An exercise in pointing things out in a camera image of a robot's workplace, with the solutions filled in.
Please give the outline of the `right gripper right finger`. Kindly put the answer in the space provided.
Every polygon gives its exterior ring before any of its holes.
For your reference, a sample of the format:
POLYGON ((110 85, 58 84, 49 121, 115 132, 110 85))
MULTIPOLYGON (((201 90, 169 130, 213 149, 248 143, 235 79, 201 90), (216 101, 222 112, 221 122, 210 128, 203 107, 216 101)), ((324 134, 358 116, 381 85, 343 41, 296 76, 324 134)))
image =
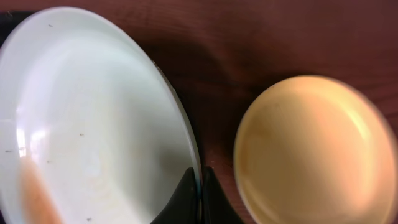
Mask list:
POLYGON ((243 224, 229 203, 214 170, 206 166, 203 170, 203 222, 205 224, 243 224))

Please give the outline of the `light green front plate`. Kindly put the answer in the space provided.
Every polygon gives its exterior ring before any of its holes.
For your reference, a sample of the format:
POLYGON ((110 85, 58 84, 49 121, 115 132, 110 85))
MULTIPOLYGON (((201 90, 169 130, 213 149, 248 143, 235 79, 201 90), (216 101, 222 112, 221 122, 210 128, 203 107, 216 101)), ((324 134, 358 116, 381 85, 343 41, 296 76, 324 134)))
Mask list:
POLYGON ((1 222, 151 223, 192 167, 185 110, 122 29, 76 7, 1 13, 1 222))

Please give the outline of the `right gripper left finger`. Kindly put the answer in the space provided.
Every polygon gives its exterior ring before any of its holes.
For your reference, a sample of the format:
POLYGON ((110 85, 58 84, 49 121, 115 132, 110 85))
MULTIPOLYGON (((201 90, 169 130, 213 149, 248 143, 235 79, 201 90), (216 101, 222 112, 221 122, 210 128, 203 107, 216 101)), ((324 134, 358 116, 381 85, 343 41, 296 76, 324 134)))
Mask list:
POLYGON ((164 209, 151 224, 196 224, 198 221, 197 184, 192 167, 180 179, 164 209))

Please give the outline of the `yellow plate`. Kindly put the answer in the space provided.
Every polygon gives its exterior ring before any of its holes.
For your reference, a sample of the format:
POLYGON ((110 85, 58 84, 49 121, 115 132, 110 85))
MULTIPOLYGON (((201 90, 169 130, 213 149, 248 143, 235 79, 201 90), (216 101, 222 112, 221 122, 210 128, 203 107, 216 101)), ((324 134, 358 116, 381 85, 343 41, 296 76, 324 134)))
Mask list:
POLYGON ((234 143, 239 194, 257 223, 392 223, 397 139, 359 91, 288 78, 245 112, 234 143))

